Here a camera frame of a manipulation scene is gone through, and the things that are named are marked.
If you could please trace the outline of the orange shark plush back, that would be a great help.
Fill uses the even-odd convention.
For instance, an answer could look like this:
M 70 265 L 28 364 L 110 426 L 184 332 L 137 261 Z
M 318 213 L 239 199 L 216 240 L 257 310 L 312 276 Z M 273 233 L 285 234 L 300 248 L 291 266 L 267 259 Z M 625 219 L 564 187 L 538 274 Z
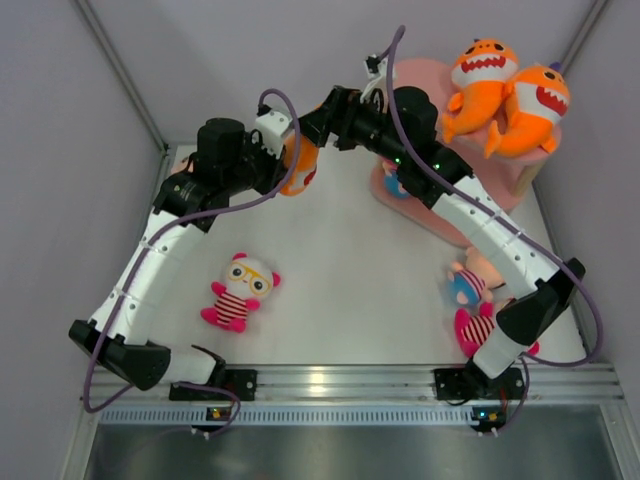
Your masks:
M 282 152 L 284 156 L 284 169 L 288 170 L 294 160 L 294 150 L 296 134 L 293 121 L 281 135 Z M 317 171 L 317 161 L 319 148 L 306 136 L 301 137 L 298 161 L 293 169 L 293 174 L 288 182 L 279 190 L 284 196 L 295 196 L 301 194 L 311 183 Z

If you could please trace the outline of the panda plush yellow glasses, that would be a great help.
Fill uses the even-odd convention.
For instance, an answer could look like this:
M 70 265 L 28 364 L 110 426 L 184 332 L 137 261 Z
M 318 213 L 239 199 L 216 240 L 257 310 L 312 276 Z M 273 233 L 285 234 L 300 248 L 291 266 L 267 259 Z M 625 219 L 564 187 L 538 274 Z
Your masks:
M 200 317 L 222 330 L 243 333 L 249 316 L 262 307 L 281 282 L 278 271 L 246 252 L 237 252 L 224 275 L 211 283 L 215 301 L 200 311 Z
M 462 353 L 471 358 L 496 327 L 496 314 L 513 300 L 481 301 L 472 305 L 462 293 L 455 296 L 459 308 L 454 318 L 454 333 Z

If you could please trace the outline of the orange shark plush purple fin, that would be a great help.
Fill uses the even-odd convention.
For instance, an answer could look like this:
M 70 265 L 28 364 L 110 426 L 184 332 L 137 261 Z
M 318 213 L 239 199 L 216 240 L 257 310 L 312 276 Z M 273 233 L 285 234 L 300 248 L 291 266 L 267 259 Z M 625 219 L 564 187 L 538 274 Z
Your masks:
M 553 153 L 559 141 L 553 131 L 567 113 L 571 95 L 561 66 L 532 65 L 517 72 L 504 86 L 506 129 L 493 120 L 488 127 L 484 157 L 519 157 L 536 148 Z

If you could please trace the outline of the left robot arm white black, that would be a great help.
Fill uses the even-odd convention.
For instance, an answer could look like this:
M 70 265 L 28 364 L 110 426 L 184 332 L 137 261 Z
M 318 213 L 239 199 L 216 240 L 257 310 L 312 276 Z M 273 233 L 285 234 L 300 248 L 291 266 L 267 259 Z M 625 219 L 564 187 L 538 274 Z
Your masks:
M 162 182 L 138 246 L 106 300 L 69 329 L 92 366 L 142 391 L 187 381 L 204 399 L 223 393 L 219 357 L 200 347 L 161 345 L 151 338 L 152 326 L 184 259 L 215 219 L 263 203 L 290 180 L 299 133 L 298 121 L 277 111 L 259 115 L 252 128 L 213 118 L 199 129 L 195 151 Z

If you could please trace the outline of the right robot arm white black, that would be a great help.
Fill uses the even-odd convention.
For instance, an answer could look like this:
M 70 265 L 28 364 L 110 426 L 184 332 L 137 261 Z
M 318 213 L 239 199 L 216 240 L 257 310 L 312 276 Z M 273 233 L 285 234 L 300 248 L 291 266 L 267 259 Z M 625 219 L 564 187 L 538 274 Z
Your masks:
M 316 147 L 334 135 L 339 150 L 363 147 L 394 161 L 404 189 L 462 233 L 501 274 L 513 298 L 465 367 L 471 392 L 488 397 L 501 388 L 503 373 L 568 308 L 585 269 L 575 258 L 563 262 L 539 250 L 498 211 L 472 168 L 437 140 L 437 117 L 428 95 L 416 87 L 394 90 L 381 111 L 361 102 L 359 91 L 336 86 L 301 117 L 300 128 Z

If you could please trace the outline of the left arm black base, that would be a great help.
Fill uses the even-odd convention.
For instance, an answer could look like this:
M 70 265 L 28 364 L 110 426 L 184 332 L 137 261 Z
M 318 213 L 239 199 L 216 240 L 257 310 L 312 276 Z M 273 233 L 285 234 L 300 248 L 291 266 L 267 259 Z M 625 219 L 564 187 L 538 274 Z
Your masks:
M 220 373 L 212 386 L 229 391 L 241 401 L 253 401 L 257 388 L 258 372 L 254 369 L 231 368 Z M 169 399 L 178 402 L 221 401 L 229 400 L 222 393 L 207 392 L 173 384 L 170 387 Z

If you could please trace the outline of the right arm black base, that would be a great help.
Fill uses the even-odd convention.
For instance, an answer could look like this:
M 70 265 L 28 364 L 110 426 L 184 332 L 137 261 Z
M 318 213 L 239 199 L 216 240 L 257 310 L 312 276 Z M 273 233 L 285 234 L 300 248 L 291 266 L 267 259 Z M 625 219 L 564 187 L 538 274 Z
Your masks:
M 439 368 L 433 374 L 439 401 L 520 400 L 524 395 L 525 380 L 518 368 L 508 368 L 495 379 L 463 367 Z

